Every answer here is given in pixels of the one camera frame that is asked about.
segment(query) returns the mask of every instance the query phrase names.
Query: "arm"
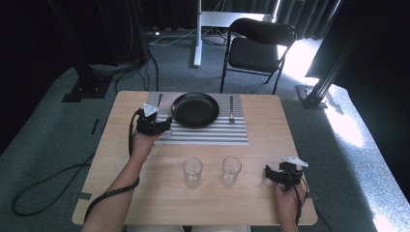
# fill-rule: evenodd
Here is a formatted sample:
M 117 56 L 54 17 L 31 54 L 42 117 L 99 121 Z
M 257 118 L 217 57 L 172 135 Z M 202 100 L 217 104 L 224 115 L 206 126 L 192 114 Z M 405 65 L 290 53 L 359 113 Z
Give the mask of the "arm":
M 132 140 L 132 155 L 106 192 L 133 185 L 142 164 L 159 136 L 138 133 Z M 99 202 L 84 222 L 81 231 L 121 231 L 132 201 L 133 190 L 113 195 Z
M 274 182 L 275 200 L 277 203 L 280 228 L 282 232 L 297 232 L 298 226 L 295 223 L 298 214 L 298 198 L 294 189 L 283 192 L 278 183 Z M 297 185 L 301 198 L 304 196 L 304 189 Z

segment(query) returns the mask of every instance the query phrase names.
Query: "table leg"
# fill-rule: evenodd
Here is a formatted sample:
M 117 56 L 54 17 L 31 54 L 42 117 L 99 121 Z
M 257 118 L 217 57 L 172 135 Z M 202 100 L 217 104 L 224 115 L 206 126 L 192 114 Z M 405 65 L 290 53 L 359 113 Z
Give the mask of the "table leg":
M 198 13 L 197 13 L 197 26 L 196 26 L 196 46 L 195 46 L 195 57 L 193 60 L 193 66 L 199 68 L 201 66 L 201 55 L 202 55 L 202 39 L 201 39 L 201 0 L 198 0 Z

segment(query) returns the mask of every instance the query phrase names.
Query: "drinking glass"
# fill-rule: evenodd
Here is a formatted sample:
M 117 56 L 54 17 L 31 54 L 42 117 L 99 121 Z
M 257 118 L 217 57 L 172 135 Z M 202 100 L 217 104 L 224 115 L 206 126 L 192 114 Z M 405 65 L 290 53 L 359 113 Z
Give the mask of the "drinking glass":
M 235 185 L 239 172 L 242 169 L 241 162 L 234 157 L 225 158 L 222 162 L 222 172 L 220 182 L 225 186 Z
M 197 158 L 189 158 L 184 162 L 185 184 L 195 188 L 201 184 L 202 162 Z

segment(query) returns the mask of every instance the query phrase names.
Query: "floor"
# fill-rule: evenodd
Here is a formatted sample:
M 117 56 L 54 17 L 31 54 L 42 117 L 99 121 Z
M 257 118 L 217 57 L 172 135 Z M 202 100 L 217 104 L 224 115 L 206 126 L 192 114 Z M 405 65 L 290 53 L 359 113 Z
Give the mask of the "floor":
M 222 42 L 221 38 L 210 38 Z M 173 42 L 162 41 L 162 44 Z M 375 146 L 366 125 L 350 101 L 346 90 L 332 86 L 326 109 L 304 109 L 296 85 L 313 85 L 305 78 L 309 62 L 320 42 L 298 41 L 288 54 L 278 96 L 299 157 L 309 163 L 305 170 L 314 205 L 320 215 L 314 225 L 301 231 L 408 231 L 410 206 Z M 158 63 L 160 90 L 216 93 L 220 87 L 223 47 L 205 43 L 203 62 L 192 66 L 193 40 L 157 46 L 150 50 Z M 102 72 L 114 68 L 93 66 Z M 87 171 L 82 169 L 66 187 L 75 170 L 23 192 L 11 210 L 17 194 L 31 184 L 68 166 L 83 163 L 98 147 L 103 124 L 115 100 L 116 90 L 155 91 L 156 65 L 153 60 L 136 72 L 117 74 L 104 99 L 61 102 L 77 80 L 74 69 L 67 70 L 51 86 L 30 120 L 0 157 L 0 231 L 79 231 L 71 220 Z M 230 75 L 225 93 L 270 94 L 272 86 L 260 79 Z M 279 231 L 278 226 L 253 226 L 253 232 Z

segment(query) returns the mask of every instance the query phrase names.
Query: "black plate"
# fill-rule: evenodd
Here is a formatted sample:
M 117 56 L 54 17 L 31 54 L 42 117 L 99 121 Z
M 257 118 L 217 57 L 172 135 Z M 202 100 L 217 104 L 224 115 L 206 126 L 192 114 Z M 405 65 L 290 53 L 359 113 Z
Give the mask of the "black plate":
M 220 106 L 211 96 L 189 92 L 172 104 L 174 119 L 189 128 L 202 128 L 213 123 L 220 114 Z

